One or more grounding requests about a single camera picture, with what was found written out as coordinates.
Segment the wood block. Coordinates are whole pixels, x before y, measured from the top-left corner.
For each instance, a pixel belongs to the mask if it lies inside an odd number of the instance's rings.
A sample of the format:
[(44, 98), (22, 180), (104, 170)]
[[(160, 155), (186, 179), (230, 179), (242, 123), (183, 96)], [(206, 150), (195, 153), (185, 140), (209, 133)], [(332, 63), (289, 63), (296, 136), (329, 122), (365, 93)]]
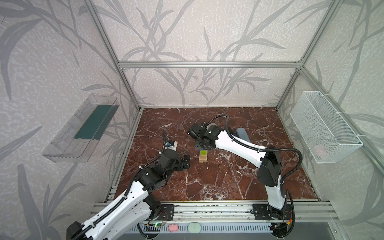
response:
[(199, 155), (199, 162), (200, 163), (206, 163), (208, 161), (208, 153), (205, 157), (202, 157)]

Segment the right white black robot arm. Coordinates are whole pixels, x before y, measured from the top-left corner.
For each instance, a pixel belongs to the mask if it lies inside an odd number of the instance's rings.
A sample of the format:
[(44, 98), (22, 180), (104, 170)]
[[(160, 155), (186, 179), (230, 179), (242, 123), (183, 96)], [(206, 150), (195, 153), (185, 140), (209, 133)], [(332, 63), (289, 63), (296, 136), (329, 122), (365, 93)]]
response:
[[(229, 129), (216, 125), (206, 128), (194, 123), (189, 127), (188, 135), (195, 140), (197, 150), (225, 150), (257, 167), (258, 180), (266, 188), (270, 208), (283, 210), (286, 205), (286, 196), (283, 193), (285, 179), (297, 171), (303, 162), (303, 155), (298, 149), (258, 146), (232, 135)], [(295, 152), (299, 159), (297, 165), (285, 175), (282, 174), (281, 152)]]

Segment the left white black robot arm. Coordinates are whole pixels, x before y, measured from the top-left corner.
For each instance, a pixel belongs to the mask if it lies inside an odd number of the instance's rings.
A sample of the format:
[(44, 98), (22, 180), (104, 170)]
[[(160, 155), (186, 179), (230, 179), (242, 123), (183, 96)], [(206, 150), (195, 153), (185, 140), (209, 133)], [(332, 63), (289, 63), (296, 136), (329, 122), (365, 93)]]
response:
[(127, 189), (108, 206), (84, 223), (67, 228), (68, 240), (116, 240), (133, 226), (157, 219), (162, 204), (153, 192), (163, 187), (172, 174), (190, 168), (190, 156), (166, 149), (140, 167)]

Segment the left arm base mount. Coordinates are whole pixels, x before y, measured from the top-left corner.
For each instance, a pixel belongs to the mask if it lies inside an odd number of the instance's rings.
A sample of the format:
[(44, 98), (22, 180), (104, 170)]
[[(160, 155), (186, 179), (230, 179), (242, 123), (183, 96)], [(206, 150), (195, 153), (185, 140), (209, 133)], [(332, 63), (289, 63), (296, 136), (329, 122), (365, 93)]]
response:
[(150, 215), (150, 219), (154, 221), (172, 221), (175, 213), (175, 205), (161, 204)]

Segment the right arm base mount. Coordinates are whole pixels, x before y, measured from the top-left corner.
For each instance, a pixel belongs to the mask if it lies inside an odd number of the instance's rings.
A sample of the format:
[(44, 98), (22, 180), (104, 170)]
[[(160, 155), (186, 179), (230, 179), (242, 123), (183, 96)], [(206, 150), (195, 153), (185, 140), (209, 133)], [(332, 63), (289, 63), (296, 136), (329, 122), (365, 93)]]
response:
[(251, 214), (256, 220), (265, 221), (289, 221), (292, 218), (292, 205), (285, 204), (281, 210), (271, 207), (269, 204), (253, 204)]

